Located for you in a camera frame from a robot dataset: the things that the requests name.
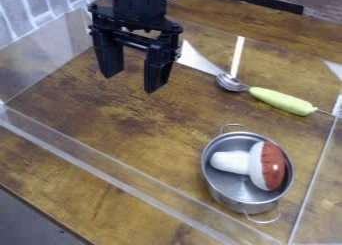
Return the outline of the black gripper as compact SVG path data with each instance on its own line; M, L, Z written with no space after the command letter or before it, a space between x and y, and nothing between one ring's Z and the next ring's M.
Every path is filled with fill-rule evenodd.
M179 58L183 27L165 16L125 16L111 7L94 4L91 36L101 72L111 78L125 70L123 46L147 52L145 91L151 94L169 82L174 61Z

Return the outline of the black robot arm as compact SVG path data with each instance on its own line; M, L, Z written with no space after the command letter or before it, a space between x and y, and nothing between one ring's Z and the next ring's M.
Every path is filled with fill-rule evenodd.
M125 46L146 52L145 91L154 93L169 82L181 57L183 27L166 18L169 0L113 0L93 4L90 35L101 72L111 78L125 70Z

